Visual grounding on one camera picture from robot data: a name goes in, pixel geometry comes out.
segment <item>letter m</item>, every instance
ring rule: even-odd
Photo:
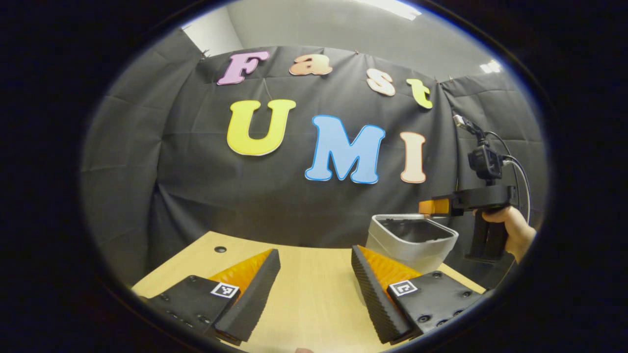
[[[332,171],[327,168],[331,157],[338,179],[344,180],[357,161],[351,180],[363,184],[377,183],[379,144],[386,135],[382,128],[365,125],[353,143],[349,143],[342,121],[337,117],[317,115],[312,118],[312,124],[318,128],[318,139],[312,167],[305,171],[307,179],[331,179]]]

